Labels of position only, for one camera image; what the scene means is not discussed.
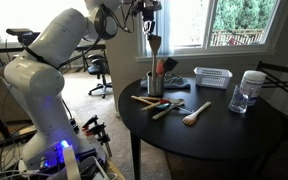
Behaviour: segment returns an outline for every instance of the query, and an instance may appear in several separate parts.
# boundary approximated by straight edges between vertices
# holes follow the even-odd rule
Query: wooden spoon
[[[155,81],[156,79],[156,56],[157,51],[161,46],[162,38],[156,35],[150,35],[148,39],[152,52],[153,52],[153,62],[152,62],[152,80]]]
[[[193,125],[196,120],[197,120],[197,116],[202,113],[208,106],[211,105],[211,102],[206,102],[203,106],[201,106],[198,110],[196,110],[194,113],[185,116],[183,119],[183,123],[186,125]]]

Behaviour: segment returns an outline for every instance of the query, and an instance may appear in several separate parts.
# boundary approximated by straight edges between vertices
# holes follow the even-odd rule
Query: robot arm
[[[132,15],[146,10],[155,11],[152,8],[154,2],[132,0]],[[75,134],[68,121],[61,96],[64,77],[58,68],[69,59],[82,38],[96,40],[96,44],[100,39],[107,40],[116,35],[119,26],[112,11],[122,1],[85,0],[85,3],[89,11],[87,17],[72,8],[63,11],[31,45],[5,67],[5,78],[22,92],[27,113],[37,130],[22,151],[21,170],[39,169],[41,159],[43,162],[47,160],[49,167],[56,166],[58,152],[54,148],[62,140],[72,145],[76,153],[92,148],[89,142]],[[144,22],[153,21],[152,14],[147,14],[150,17],[146,18],[148,15],[143,14]]]

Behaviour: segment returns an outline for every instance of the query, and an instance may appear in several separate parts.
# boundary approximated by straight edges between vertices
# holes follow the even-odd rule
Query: window sill
[[[269,56],[274,55],[276,51],[252,51],[252,52],[205,52],[205,53],[196,53],[196,54],[177,54],[170,55],[167,57],[174,58],[176,60],[198,60],[206,58],[226,58],[226,57],[240,57],[240,56]],[[135,57],[136,62],[147,62],[152,61],[152,56],[140,56]]]

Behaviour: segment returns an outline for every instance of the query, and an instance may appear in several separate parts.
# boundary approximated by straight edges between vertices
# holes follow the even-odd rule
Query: round black table
[[[234,84],[227,89],[196,86],[195,78],[187,78],[190,89],[164,91],[164,98],[182,98],[185,106],[198,109],[205,102],[212,104],[198,121],[187,126],[187,112],[174,109],[162,118],[152,116],[161,110],[140,110],[147,104],[131,96],[147,96],[141,80],[129,84],[118,101],[120,116],[131,133],[135,178],[140,178],[140,140],[177,155],[210,160],[246,159],[267,153],[280,139],[283,124],[279,113],[259,98],[247,112],[238,114],[228,108]]]

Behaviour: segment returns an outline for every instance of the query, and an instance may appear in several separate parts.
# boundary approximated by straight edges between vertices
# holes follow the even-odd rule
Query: wooden spatula
[[[150,35],[148,41],[150,42],[150,46],[153,52],[153,62],[152,62],[152,80],[156,79],[156,56],[157,51],[161,46],[162,38],[156,35]]]

